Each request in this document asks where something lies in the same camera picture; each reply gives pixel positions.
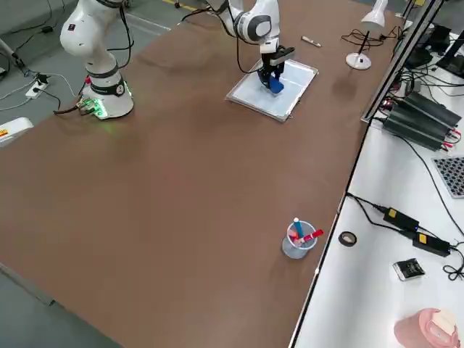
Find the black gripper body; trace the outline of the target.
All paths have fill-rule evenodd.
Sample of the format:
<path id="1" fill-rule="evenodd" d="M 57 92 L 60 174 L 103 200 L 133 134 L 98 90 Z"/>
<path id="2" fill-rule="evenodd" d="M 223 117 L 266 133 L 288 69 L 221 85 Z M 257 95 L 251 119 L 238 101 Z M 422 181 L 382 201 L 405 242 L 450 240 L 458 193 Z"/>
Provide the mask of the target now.
<path id="1" fill-rule="evenodd" d="M 278 45 L 276 52 L 262 55 L 262 63 L 264 67 L 277 66 L 280 63 L 292 58 L 294 55 L 294 47 L 285 47 Z"/>

